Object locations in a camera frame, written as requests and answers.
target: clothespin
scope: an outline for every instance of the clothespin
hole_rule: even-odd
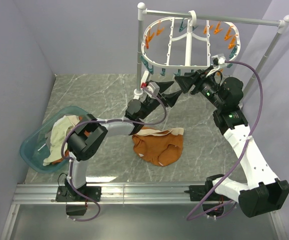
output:
[[[231,32],[231,28],[232,26],[229,27],[228,31],[226,32],[226,35],[224,37],[224,40],[227,41],[229,40],[233,35],[230,35],[230,32]]]
[[[223,28],[220,28],[220,24],[221,24],[221,21],[218,22],[218,24],[216,25],[216,28],[215,28],[215,30],[213,32],[214,34],[218,34],[218,33],[220,33],[223,30]]]
[[[149,73],[154,74],[154,66],[152,66],[152,68],[150,68],[148,61],[145,60],[145,58],[143,56],[140,56],[140,59],[141,59],[143,65],[145,66],[145,68],[149,71]]]
[[[153,34],[150,34],[150,31],[151,31],[151,27],[149,28],[148,35],[147,35],[148,43],[150,43],[150,41],[154,38],[156,34],[155,32]]]
[[[159,36],[164,30],[165,27],[159,29],[161,21],[158,22],[158,28],[156,29],[156,35]]]
[[[238,50],[238,47],[237,47],[237,45],[235,45],[234,48],[232,49],[230,55],[229,55],[229,59],[232,59],[235,56],[237,50]]]
[[[219,73],[219,72],[222,73],[222,72],[223,72],[223,69],[220,69],[219,71],[216,72],[216,75],[217,75],[217,76],[220,76],[220,73]]]
[[[204,27],[203,34],[207,34],[207,25]]]
[[[148,42],[147,35],[145,36],[145,47],[146,49],[149,49],[149,42]]]
[[[165,69],[165,68],[162,68],[162,69],[161,69],[160,75],[161,75],[161,76],[165,76],[165,75],[166,75],[166,69]]]
[[[228,49],[232,49],[233,47],[236,46],[236,35],[231,39],[231,42],[229,43]]]
[[[178,69],[177,73],[173,73],[175,76],[180,76],[181,75],[181,69]]]
[[[187,27],[187,25],[186,26],[184,26],[184,18],[182,19],[182,21],[181,21],[181,25],[180,25],[180,27],[179,27],[179,33],[181,33],[186,27]]]

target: orange cloth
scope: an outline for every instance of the orange cloth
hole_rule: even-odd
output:
[[[159,131],[143,127],[132,136],[133,150],[143,160],[164,167],[176,162],[184,148],[184,129],[170,128]]]

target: white wall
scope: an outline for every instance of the white wall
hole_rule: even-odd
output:
[[[0,0],[0,235],[28,166],[22,141],[41,123],[54,75],[13,1]]]
[[[289,1],[273,0],[264,19],[282,19],[289,14]],[[241,61],[256,67],[276,29],[259,26]],[[234,76],[245,82],[251,77],[248,69],[238,66]],[[260,74],[263,84],[263,110],[254,138],[264,158],[281,180],[289,182],[289,29]],[[243,112],[251,124],[259,107],[259,88],[255,82],[251,94],[244,101]],[[289,237],[289,196],[280,213]]]
[[[140,0],[14,1],[33,30],[54,73],[124,74],[136,72],[137,4]],[[153,10],[175,12],[195,10],[200,14],[259,19],[263,17],[271,0],[145,0],[144,2],[149,9]],[[144,22],[145,27],[156,19],[158,19],[156,16],[147,16]],[[257,26],[237,24],[237,27],[242,50],[244,50]],[[215,53],[224,53],[222,49],[226,49],[227,45],[228,42],[221,40],[212,46],[212,50],[219,48],[220,51]],[[177,64],[184,62],[185,47],[184,45],[180,47],[176,43],[172,45],[171,61],[174,60]],[[154,48],[151,59],[157,61],[163,56],[165,61],[166,49],[167,41],[161,40],[161,44]],[[205,48],[197,46],[193,48],[193,51],[193,58],[197,61],[206,58]]]

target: marble floor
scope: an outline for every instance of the marble floor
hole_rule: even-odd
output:
[[[153,75],[157,82],[171,81],[173,76]],[[44,120],[67,106],[78,106],[95,117],[110,119],[122,117],[127,103],[133,98],[135,74],[65,74],[56,77]],[[179,90],[175,82],[166,93]],[[107,138],[96,155],[89,160],[88,180],[95,182],[180,182],[205,181],[206,177],[226,173],[237,157],[214,124],[215,107],[201,94],[182,94],[173,108],[167,110],[167,119],[156,129],[184,128],[183,152],[178,161],[159,167],[138,157],[133,151],[131,136]],[[163,117],[158,107],[146,118],[153,122]],[[68,165],[54,173],[38,173],[29,169],[26,183],[56,183]],[[239,165],[231,179],[245,182]]]

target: white metal pole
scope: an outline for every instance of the white metal pole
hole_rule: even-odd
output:
[[[137,51],[137,67],[136,67],[136,89],[135,94],[141,95],[143,93],[141,89],[141,73],[142,73],[142,61],[140,59],[141,52],[141,44],[143,42],[143,34],[144,34],[144,15],[143,11],[146,9],[146,5],[143,2],[139,2],[138,4],[138,51]]]
[[[193,44],[193,26],[189,24],[190,19],[188,19],[187,25],[187,34],[186,34],[186,44],[185,44],[185,66],[191,65],[191,51],[192,51],[192,44]]]
[[[190,13],[184,12],[174,12],[174,11],[157,11],[146,9],[144,14],[156,15],[156,16],[166,16],[166,17],[176,17],[176,18],[191,18]],[[255,25],[267,25],[276,26],[280,25],[280,21],[277,20],[263,20],[263,19],[253,19],[253,18],[243,18],[243,17],[232,17],[232,16],[212,16],[205,14],[197,14],[196,19],[209,20],[209,21],[220,21],[220,22],[231,22],[231,23],[241,23],[241,24],[255,24]]]

